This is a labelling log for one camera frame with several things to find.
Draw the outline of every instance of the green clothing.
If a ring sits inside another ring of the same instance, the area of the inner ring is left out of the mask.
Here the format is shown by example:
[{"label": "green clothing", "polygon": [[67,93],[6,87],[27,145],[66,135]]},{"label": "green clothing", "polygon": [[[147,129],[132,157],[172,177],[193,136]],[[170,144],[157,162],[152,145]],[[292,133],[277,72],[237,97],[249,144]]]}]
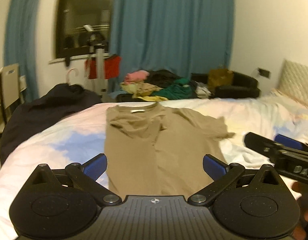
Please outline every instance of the green clothing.
[{"label": "green clothing", "polygon": [[188,85],[189,80],[186,78],[177,79],[174,83],[167,88],[160,91],[155,91],[151,96],[160,96],[169,100],[187,99],[192,95],[192,89]]}]

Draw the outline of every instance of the brown bag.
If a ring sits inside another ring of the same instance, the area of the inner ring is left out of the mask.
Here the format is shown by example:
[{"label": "brown bag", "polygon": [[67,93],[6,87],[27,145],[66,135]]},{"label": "brown bag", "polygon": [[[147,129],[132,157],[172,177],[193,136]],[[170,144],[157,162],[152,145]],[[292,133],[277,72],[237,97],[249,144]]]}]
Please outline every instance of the brown bag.
[{"label": "brown bag", "polygon": [[233,78],[233,71],[228,70],[226,66],[219,69],[212,69],[208,73],[208,89],[213,93],[216,87],[230,86],[233,83]]}]

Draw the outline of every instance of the window sill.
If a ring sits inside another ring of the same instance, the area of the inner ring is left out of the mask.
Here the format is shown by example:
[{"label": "window sill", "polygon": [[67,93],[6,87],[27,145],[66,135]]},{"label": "window sill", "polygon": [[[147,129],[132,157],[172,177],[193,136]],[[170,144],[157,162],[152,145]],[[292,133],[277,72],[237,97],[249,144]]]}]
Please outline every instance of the window sill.
[{"label": "window sill", "polygon": [[[104,58],[108,58],[109,54],[108,53],[104,53]],[[80,60],[80,59],[85,59],[88,58],[89,55],[78,55],[78,56],[72,56],[71,57],[71,61],[72,60]],[[59,62],[64,62],[65,58],[56,58],[56,59],[52,59],[48,62],[48,64],[55,64],[55,63],[59,63]]]}]

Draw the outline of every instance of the black leather armchair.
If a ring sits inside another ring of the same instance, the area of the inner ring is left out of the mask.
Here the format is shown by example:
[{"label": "black leather armchair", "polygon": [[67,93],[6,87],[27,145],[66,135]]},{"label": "black leather armchair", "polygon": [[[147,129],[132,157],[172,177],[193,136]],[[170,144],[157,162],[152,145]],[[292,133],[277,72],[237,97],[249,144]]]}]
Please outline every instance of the black leather armchair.
[{"label": "black leather armchair", "polygon": [[[257,98],[260,90],[258,81],[250,76],[234,72],[233,83],[230,86],[219,86],[211,98]],[[208,74],[192,73],[191,79],[196,82],[208,83]]]}]

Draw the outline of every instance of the brown t-shirt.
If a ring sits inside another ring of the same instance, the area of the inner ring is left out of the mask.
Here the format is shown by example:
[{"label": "brown t-shirt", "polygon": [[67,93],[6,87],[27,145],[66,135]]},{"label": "brown t-shirt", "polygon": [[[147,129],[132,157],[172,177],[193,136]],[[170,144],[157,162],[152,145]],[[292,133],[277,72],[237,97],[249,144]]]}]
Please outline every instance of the brown t-shirt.
[{"label": "brown t-shirt", "polygon": [[109,189],[126,195],[190,195],[213,180],[203,157],[224,161],[218,141],[232,136],[223,118],[187,108],[115,106],[107,110]]}]

